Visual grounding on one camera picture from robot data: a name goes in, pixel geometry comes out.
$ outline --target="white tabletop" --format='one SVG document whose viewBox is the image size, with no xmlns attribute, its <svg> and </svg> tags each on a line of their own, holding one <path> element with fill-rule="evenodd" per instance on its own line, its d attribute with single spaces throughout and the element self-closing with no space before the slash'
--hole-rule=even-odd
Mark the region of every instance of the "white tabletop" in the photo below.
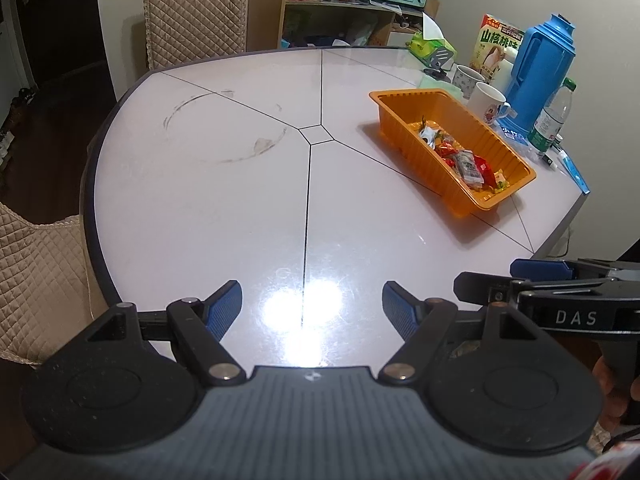
<svg viewBox="0 0 640 480">
<path fill-rule="evenodd" d="M 377 373 L 402 344 L 382 311 L 387 280 L 455 300 L 458 273 L 507 274 L 581 197 L 568 176 L 536 166 L 538 178 L 496 211 L 450 215 L 380 141 L 369 98 L 414 88 L 421 70 L 406 50 L 332 48 L 150 74 L 121 102 L 89 168 L 87 230 L 108 274 L 98 278 L 139 310 L 238 280 L 242 312 L 223 344 L 248 373 Z"/>
</svg>

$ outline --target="cup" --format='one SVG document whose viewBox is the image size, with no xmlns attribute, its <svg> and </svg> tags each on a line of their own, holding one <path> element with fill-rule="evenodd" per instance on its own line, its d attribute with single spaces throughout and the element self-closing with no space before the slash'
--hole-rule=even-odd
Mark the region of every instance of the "cup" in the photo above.
<svg viewBox="0 0 640 480">
<path fill-rule="evenodd" d="M 487 83 L 476 84 L 466 107 L 489 125 L 511 112 L 507 98 Z"/>
<path fill-rule="evenodd" d="M 484 82 L 484 76 L 468 66 L 458 65 L 453 75 L 453 86 L 457 86 L 462 90 L 462 95 L 465 99 L 471 97 L 474 88 L 476 88 L 476 83 L 479 81 Z"/>
</svg>

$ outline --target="green bottle cap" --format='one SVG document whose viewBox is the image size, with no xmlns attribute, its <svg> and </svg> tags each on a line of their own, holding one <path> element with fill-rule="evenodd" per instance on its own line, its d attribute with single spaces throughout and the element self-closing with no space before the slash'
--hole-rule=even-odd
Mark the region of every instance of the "green bottle cap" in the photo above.
<svg viewBox="0 0 640 480">
<path fill-rule="evenodd" d="M 564 83 L 562 83 L 562 86 L 566 86 L 569 90 L 571 90 L 571 92 L 574 92 L 575 88 L 577 87 L 577 85 L 575 84 L 575 81 L 569 77 L 565 78 Z"/>
</svg>

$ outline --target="chair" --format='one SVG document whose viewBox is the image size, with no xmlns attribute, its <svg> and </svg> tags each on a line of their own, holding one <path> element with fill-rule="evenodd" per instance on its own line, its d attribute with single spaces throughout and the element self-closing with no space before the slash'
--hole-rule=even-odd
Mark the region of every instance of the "chair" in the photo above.
<svg viewBox="0 0 640 480">
<path fill-rule="evenodd" d="M 248 0 L 143 0 L 150 69 L 246 50 Z"/>
<path fill-rule="evenodd" d="M 105 310 L 84 261 L 79 216 L 34 225 L 0 203 L 0 358 L 40 364 Z"/>
</svg>

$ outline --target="orange tray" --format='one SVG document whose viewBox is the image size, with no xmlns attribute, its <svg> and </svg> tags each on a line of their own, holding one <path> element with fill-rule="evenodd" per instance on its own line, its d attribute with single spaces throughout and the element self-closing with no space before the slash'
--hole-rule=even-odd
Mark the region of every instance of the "orange tray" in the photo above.
<svg viewBox="0 0 640 480">
<path fill-rule="evenodd" d="M 536 172 L 491 128 L 443 90 L 387 90 L 369 96 L 378 104 L 383 136 L 456 216 L 492 209 L 536 177 Z M 422 117 L 437 122 L 466 150 L 484 158 L 494 171 L 502 170 L 510 186 L 498 194 L 472 190 L 418 136 Z"/>
</svg>

